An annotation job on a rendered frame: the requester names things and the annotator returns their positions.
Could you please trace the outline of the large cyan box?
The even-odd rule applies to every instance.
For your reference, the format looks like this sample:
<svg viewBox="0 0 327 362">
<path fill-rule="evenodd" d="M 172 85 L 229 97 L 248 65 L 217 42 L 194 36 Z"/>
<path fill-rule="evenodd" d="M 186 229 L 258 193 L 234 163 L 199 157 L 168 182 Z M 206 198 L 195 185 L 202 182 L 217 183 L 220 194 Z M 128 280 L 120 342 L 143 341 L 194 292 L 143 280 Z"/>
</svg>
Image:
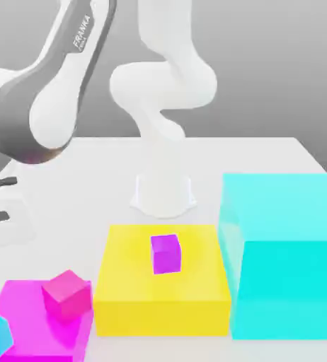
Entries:
<svg viewBox="0 0 327 362">
<path fill-rule="evenodd" d="M 226 173 L 218 238 L 237 340 L 327 340 L 327 173 Z"/>
</svg>

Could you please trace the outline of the small magenta cube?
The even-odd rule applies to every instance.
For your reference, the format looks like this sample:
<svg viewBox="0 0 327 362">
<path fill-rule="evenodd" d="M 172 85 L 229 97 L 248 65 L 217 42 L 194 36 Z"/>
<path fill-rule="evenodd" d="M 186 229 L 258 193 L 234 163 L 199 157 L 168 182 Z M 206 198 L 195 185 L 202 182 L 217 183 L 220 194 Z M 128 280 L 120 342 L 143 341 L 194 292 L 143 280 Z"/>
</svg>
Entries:
<svg viewBox="0 0 327 362">
<path fill-rule="evenodd" d="M 56 320 L 68 323 L 92 308 L 91 282 L 68 269 L 41 286 L 46 311 Z"/>
</svg>

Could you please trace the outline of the small purple cube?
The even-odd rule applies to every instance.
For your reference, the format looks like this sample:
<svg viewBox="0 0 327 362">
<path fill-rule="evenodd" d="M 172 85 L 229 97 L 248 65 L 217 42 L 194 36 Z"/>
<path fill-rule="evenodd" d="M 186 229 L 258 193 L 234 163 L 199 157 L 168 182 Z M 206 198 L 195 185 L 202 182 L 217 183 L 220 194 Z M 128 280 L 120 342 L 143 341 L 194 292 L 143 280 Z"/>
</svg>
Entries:
<svg viewBox="0 0 327 362">
<path fill-rule="evenodd" d="M 170 274 L 181 271 L 182 252 L 176 234 L 150 237 L 151 263 L 154 274 Z"/>
</svg>

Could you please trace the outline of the large magenta box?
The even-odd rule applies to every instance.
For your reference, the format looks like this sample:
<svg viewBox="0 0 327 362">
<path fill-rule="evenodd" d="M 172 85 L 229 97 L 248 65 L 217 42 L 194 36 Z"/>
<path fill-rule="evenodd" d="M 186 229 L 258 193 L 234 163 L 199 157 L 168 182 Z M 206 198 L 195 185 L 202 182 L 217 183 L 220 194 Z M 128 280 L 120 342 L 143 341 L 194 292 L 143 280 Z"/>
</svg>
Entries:
<svg viewBox="0 0 327 362">
<path fill-rule="evenodd" d="M 0 362 L 84 362 L 93 311 L 62 324 L 47 314 L 41 280 L 8 280 L 0 292 L 0 316 L 13 346 Z"/>
</svg>

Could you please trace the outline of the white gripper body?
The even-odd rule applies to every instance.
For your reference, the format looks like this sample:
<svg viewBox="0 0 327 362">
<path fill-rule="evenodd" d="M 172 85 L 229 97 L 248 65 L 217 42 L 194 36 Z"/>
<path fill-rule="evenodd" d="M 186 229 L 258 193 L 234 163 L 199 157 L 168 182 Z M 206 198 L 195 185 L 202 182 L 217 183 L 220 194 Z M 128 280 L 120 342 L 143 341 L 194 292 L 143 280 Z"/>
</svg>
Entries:
<svg viewBox="0 0 327 362">
<path fill-rule="evenodd" d="M 20 245 L 35 238 L 35 228 L 22 199 L 0 199 L 0 247 Z"/>
</svg>

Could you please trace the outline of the large yellow box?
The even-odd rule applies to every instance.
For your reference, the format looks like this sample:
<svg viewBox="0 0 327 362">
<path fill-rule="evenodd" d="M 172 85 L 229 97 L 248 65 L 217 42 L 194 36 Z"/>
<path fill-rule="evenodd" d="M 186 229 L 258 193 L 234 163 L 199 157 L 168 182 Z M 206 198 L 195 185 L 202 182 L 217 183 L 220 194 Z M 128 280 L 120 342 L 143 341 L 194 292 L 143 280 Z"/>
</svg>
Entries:
<svg viewBox="0 0 327 362">
<path fill-rule="evenodd" d="M 181 271 L 155 274 L 150 237 L 169 234 Z M 111 225 L 93 310 L 100 337 L 226 336 L 231 296 L 215 226 Z"/>
</svg>

